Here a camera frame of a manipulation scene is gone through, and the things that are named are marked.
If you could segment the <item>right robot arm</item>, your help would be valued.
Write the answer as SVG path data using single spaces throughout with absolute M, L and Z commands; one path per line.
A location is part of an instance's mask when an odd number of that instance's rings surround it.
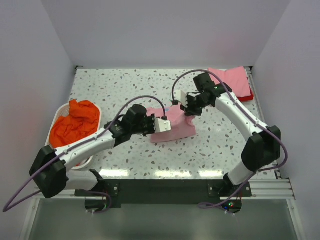
M 212 74 L 201 70 L 193 82 L 197 94 L 190 95 L 173 88 L 172 103 L 179 104 L 188 117 L 200 116 L 203 109 L 211 106 L 223 113 L 241 133 L 246 144 L 240 162 L 223 177 L 220 190 L 233 197 L 256 173 L 271 170 L 270 164 L 281 156 L 281 131 L 255 117 L 236 97 L 232 89 L 221 79 L 211 80 Z

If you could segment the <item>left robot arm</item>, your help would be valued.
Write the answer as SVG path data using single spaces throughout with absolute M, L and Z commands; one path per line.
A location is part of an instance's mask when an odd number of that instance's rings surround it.
M 148 115 L 147 109 L 135 104 L 126 114 L 108 122 L 97 132 L 66 146 L 42 147 L 30 168 L 40 192 L 47 199 L 58 195 L 72 183 L 71 171 L 80 162 L 93 155 L 129 141 L 132 135 L 143 136 L 161 132 L 167 116 Z

